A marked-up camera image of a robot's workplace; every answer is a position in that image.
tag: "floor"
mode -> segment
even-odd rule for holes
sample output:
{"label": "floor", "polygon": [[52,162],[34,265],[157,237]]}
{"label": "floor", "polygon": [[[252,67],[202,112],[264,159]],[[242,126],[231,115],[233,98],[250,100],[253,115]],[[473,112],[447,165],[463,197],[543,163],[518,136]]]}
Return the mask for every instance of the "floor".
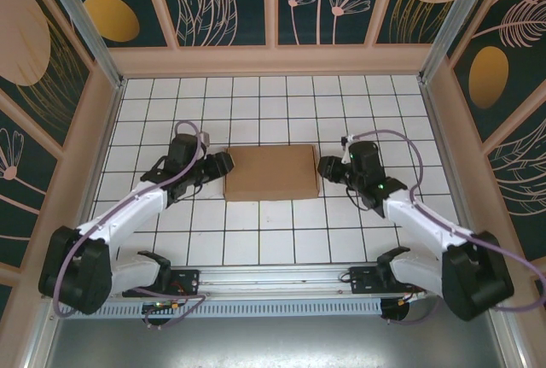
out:
{"label": "floor", "polygon": [[[347,132],[400,131],[423,155],[421,199],[457,222],[416,78],[389,75],[131,79],[93,217],[129,193],[166,154],[176,120],[192,120],[209,132],[211,153],[236,144],[313,143],[319,155],[341,156],[340,137]],[[391,135],[372,140],[379,142],[387,175],[415,184],[408,145]],[[359,211],[344,187],[321,186],[313,200],[226,204],[218,180],[146,222],[119,256],[147,249],[173,266],[329,264],[375,261],[398,245],[420,245],[401,227]]]}

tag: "brown cardboard box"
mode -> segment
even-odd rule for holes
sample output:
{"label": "brown cardboard box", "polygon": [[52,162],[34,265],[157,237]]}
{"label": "brown cardboard box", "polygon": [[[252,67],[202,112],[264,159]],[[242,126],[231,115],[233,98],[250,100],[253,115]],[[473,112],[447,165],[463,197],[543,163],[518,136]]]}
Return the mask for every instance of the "brown cardboard box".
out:
{"label": "brown cardboard box", "polygon": [[234,169],[226,176],[227,202],[259,202],[318,197],[312,144],[235,146],[227,149]]}

